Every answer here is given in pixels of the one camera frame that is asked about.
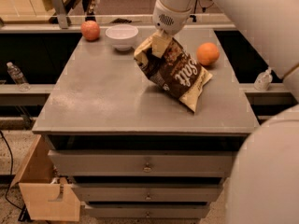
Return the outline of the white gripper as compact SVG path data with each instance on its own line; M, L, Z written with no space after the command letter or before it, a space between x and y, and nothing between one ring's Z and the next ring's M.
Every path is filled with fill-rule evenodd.
M161 0L156 0L152 14L152 21L158 29L152 35L152 54L161 58L169 46L172 36L177 34L185 25L190 15L190 10L177 10L168 8Z

